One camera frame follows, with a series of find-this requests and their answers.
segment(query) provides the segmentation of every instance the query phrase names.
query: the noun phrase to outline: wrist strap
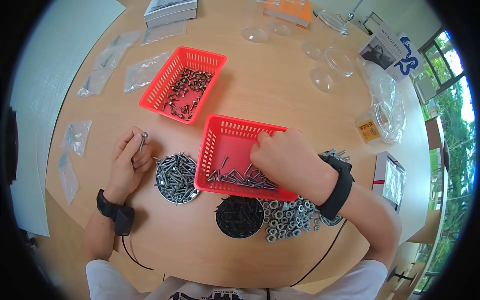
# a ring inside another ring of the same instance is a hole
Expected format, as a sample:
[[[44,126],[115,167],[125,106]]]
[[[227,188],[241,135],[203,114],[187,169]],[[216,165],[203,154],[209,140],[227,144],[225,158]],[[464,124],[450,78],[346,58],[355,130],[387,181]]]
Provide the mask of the wrist strap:
[[[333,220],[343,204],[345,204],[352,189],[354,180],[350,175],[351,164],[340,161],[332,156],[320,156],[320,158],[338,172],[338,180],[332,194],[328,197],[325,203],[318,207],[321,215],[327,219]]]

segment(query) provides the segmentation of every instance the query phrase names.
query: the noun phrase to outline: plastic bag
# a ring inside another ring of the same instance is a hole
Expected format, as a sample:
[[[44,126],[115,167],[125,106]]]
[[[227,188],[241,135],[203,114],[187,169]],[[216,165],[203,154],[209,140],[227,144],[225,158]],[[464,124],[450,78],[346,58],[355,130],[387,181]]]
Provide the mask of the plastic bag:
[[[87,144],[88,133],[92,121],[78,121],[67,126],[60,148],[65,151],[73,151],[79,156],[84,156],[85,145]]]
[[[172,53],[173,50],[166,51],[128,67],[123,93],[126,94],[150,84]]]
[[[94,70],[115,69],[123,57],[127,45],[109,47],[95,57]]]
[[[60,156],[57,170],[59,172],[61,187],[65,193],[65,198],[67,198],[67,204],[70,205],[78,191],[78,180],[73,172],[72,163],[66,152],[63,152]]]
[[[393,131],[386,134],[384,141],[387,143],[399,143],[402,140],[406,120],[403,101],[396,81],[387,71],[374,62],[361,59],[358,59],[357,62],[372,96],[372,104],[383,102],[392,113]]]
[[[133,46],[138,38],[144,33],[145,30],[130,31],[123,33],[114,38],[108,47],[115,47],[125,45],[126,47]]]
[[[171,36],[184,35],[187,32],[187,20],[166,23],[146,30],[142,46]]]
[[[100,94],[110,75],[112,75],[112,72],[113,69],[107,69],[90,73],[87,78],[85,78],[84,84],[78,90],[77,94],[82,97]]]

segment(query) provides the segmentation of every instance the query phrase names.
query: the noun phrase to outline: black stand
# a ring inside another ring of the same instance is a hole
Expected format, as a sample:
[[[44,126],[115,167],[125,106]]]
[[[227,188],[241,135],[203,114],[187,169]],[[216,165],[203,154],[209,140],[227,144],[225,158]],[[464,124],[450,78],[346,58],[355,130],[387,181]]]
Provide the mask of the black stand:
[[[392,280],[393,277],[397,276],[398,277],[397,282],[400,281],[401,279],[409,280],[410,284],[408,286],[410,287],[412,285],[413,281],[415,280],[415,278],[417,277],[418,273],[416,273],[413,277],[407,277],[407,276],[403,276],[403,274],[405,274],[405,271],[403,271],[402,274],[397,274],[396,273],[397,268],[398,268],[398,265],[396,265],[395,268],[393,268],[392,272],[390,273],[390,275],[387,278],[387,282]]]

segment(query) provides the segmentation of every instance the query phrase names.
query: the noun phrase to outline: white shirt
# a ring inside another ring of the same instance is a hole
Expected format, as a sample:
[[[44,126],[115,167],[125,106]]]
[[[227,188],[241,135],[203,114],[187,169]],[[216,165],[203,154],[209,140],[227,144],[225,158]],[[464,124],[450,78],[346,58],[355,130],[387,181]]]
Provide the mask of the white shirt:
[[[259,288],[222,288],[168,277],[155,290],[140,294],[109,262],[94,260],[87,264],[87,281],[93,300],[266,300]],[[359,262],[336,282],[312,295],[294,288],[271,288],[271,300],[372,300],[386,276],[381,262]]]

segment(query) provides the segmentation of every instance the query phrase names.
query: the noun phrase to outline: wooden table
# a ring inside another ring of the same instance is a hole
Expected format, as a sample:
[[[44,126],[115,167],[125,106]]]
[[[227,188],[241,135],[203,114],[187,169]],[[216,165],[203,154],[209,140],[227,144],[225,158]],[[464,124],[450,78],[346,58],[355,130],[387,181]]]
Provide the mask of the wooden table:
[[[60,111],[53,134],[47,169],[47,190],[82,227],[96,209],[98,189],[109,176],[112,147],[130,126],[148,132],[155,150],[163,157],[185,151],[197,157],[208,114],[300,129],[318,153],[345,149],[351,156],[352,174],[357,183],[372,187],[375,154],[384,150],[402,162],[407,184],[400,216],[404,221],[401,243],[425,223],[428,204],[430,164],[427,134],[413,86],[399,84],[407,117],[401,144],[367,145],[354,119],[370,106],[370,95],[358,67],[348,84],[331,94],[316,89],[308,73],[315,61],[304,55],[300,44],[307,31],[295,28],[291,37],[271,35],[265,44],[253,44],[240,36],[244,1],[200,1],[198,18],[188,21],[187,34],[128,49],[100,96],[81,98],[76,92],[90,72],[97,53],[118,34],[145,28],[142,15],[149,0],[125,3],[127,10],[108,28],[86,57]],[[338,41],[355,59],[368,37],[349,25],[350,34]],[[333,31],[325,30],[325,35]],[[222,73],[193,126],[162,117],[138,106],[145,88],[123,95],[128,66],[179,46],[199,48],[228,57]],[[67,206],[56,164],[59,144],[66,125],[92,120],[86,154],[70,154],[80,189]],[[319,232],[303,232],[298,238],[274,243],[265,241],[264,231],[245,240],[227,237],[215,223],[215,207],[224,195],[202,192],[192,202],[175,207],[164,200],[156,187],[155,168],[144,176],[138,190],[128,199],[136,219],[125,241],[129,251],[146,266],[172,276],[200,283],[238,288],[283,287],[296,283],[324,256],[340,226],[323,226]],[[115,250],[124,252],[116,240]],[[323,262],[303,283],[336,276],[356,264],[368,243],[349,222]]]

